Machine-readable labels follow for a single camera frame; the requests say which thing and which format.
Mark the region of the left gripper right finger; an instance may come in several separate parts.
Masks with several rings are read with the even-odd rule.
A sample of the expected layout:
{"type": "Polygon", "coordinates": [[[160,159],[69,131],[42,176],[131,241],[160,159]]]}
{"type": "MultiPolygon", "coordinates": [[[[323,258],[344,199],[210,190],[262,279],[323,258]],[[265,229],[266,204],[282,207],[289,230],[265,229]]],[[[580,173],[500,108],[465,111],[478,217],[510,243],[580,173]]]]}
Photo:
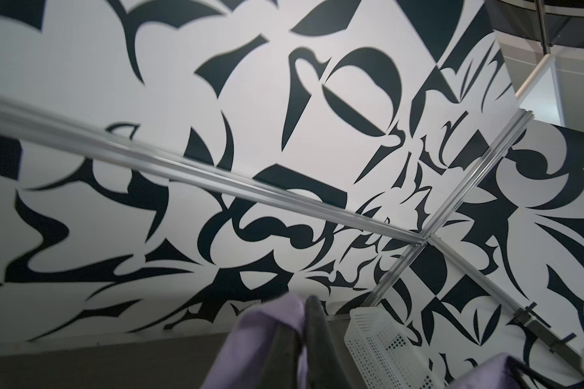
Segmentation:
{"type": "Polygon", "coordinates": [[[346,359],[346,347],[337,345],[318,296],[308,297],[304,309],[307,388],[363,388],[355,363],[346,359]]]}

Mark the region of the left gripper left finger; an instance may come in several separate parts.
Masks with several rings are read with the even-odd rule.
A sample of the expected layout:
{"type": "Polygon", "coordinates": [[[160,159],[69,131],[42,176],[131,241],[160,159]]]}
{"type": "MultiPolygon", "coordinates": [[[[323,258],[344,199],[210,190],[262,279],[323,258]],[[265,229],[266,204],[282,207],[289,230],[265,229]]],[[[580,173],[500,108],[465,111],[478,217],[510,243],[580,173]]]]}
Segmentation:
{"type": "Polygon", "coordinates": [[[303,342],[295,329],[285,324],[278,324],[264,361],[259,389],[298,389],[299,360],[303,342]]]}

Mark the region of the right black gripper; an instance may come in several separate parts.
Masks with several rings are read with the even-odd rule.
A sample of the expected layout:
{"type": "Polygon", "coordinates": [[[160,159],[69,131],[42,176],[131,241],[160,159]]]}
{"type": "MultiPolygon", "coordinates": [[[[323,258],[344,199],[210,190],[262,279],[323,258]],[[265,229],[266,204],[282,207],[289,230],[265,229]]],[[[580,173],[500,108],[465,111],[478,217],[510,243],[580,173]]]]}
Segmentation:
{"type": "Polygon", "coordinates": [[[530,388],[527,383],[527,379],[530,379],[530,381],[533,383],[536,383],[546,389],[584,388],[584,382],[572,386],[560,384],[532,370],[529,366],[513,357],[506,358],[505,364],[508,368],[509,376],[514,382],[516,382],[517,387],[520,389],[530,388]]]}

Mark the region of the purple t-shirt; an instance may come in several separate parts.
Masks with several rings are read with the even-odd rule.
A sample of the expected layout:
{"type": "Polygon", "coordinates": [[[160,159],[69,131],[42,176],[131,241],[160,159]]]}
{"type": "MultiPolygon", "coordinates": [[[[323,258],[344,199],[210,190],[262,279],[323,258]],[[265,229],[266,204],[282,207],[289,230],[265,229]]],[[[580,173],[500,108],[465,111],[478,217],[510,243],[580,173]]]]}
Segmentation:
{"type": "Polygon", "coordinates": [[[307,351],[304,344],[306,300],[286,294],[241,314],[210,369],[205,388],[258,388],[261,371],[278,324],[298,332],[303,342],[299,360],[300,388],[307,388],[307,351]]]}

